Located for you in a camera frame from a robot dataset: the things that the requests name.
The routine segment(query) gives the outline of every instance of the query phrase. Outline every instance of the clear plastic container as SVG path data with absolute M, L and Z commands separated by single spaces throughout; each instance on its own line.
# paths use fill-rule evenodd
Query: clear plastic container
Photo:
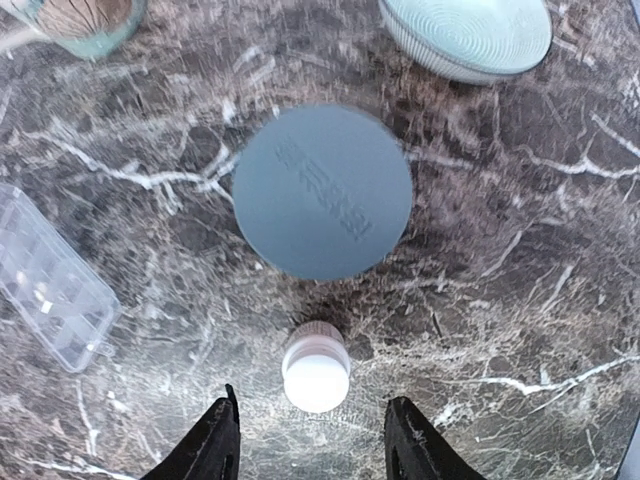
M 0 184 L 0 289 L 69 372 L 84 370 L 120 303 L 18 188 Z

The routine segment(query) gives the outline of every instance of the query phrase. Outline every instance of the small bottle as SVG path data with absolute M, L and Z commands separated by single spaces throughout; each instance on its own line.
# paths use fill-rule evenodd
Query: small bottle
M 309 413 L 325 413 L 340 405 L 349 392 L 351 361 L 340 332 L 326 322 L 298 327 L 282 360 L 284 392 L 289 401 Z

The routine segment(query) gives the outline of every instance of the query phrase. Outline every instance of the marble countertop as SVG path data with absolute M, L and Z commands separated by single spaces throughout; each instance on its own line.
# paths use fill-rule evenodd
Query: marble countertop
M 242 479 L 383 479 L 397 395 L 490 480 L 612 478 L 640 402 L 640 33 L 628 0 L 549 7 L 544 64 L 492 88 L 412 64 L 375 0 L 158 0 L 107 60 L 0 58 L 0 181 L 125 310 L 117 354 L 71 375 L 0 304 L 0 478 L 139 478 L 225 382 Z M 385 262 L 314 283 L 248 247 L 228 173 L 280 110 L 324 102 L 403 141 L 415 205 Z M 354 362 L 326 415 L 282 391 L 309 319 Z

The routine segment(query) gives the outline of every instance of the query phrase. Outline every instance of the ribbed bowl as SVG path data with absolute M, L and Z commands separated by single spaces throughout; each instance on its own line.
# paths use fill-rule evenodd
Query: ribbed bowl
M 551 45 L 542 0 L 379 0 L 398 44 L 432 72 L 485 85 L 538 65 Z

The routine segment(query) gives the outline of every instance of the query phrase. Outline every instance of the gray round lid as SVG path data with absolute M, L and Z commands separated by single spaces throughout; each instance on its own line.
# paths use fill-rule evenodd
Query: gray round lid
M 363 272 L 400 239 L 411 212 L 408 164 L 374 118 L 339 106 L 289 110 L 240 155 L 235 214 L 249 244 L 296 277 Z

